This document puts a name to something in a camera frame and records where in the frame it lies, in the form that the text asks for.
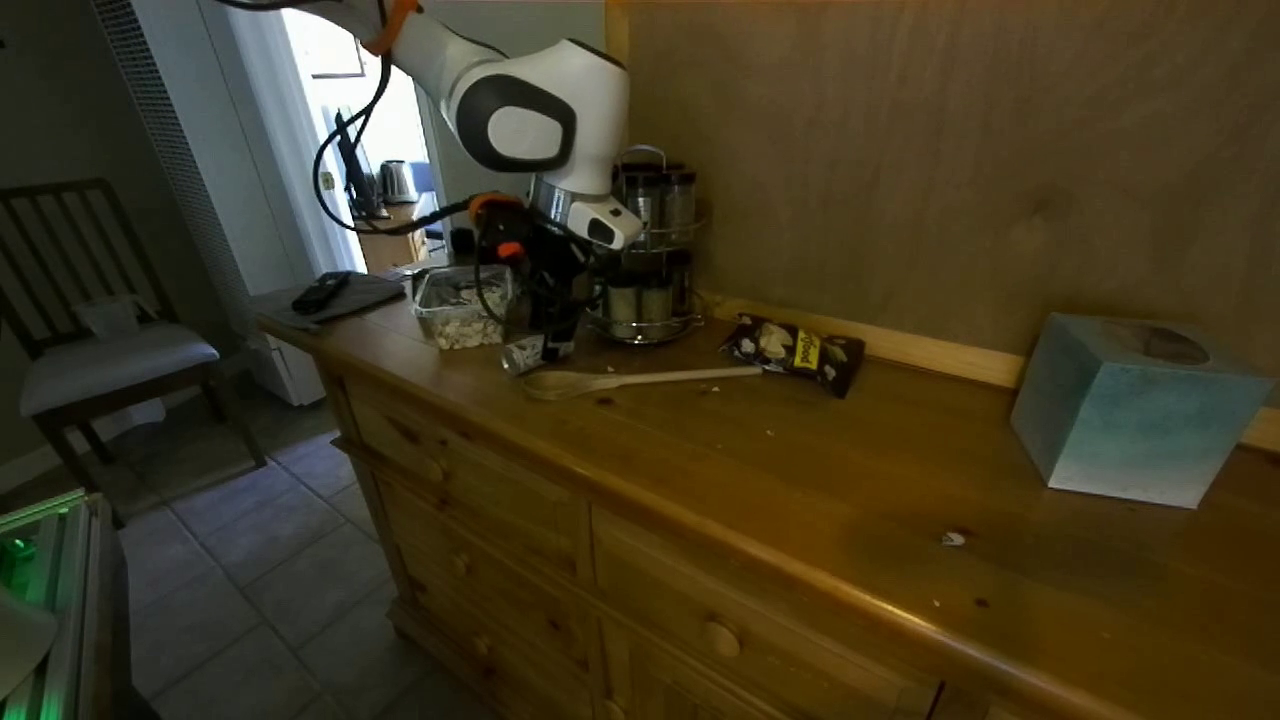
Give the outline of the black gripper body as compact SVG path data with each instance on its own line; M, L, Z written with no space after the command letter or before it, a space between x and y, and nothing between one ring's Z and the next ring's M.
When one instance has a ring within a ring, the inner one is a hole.
M563 351L586 307L586 253L540 217L515 217L498 234L498 260L515 275L511 326Z

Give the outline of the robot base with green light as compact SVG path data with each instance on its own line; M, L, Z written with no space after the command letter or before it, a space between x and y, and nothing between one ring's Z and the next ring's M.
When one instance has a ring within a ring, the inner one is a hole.
M101 496L0 516L0 720L115 720L126 632Z

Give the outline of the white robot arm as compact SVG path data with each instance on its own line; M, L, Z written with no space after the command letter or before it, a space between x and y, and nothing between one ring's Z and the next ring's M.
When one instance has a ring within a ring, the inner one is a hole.
M550 224L550 257L536 265L527 326L547 349L567 349L582 301L578 243L629 248L638 217L610 193L623 148L629 73L609 54L557 41L509 58L478 43L420 0L222 0L243 11L295 10L345 29L401 68L442 117L450 139L488 173L532 180L532 209Z

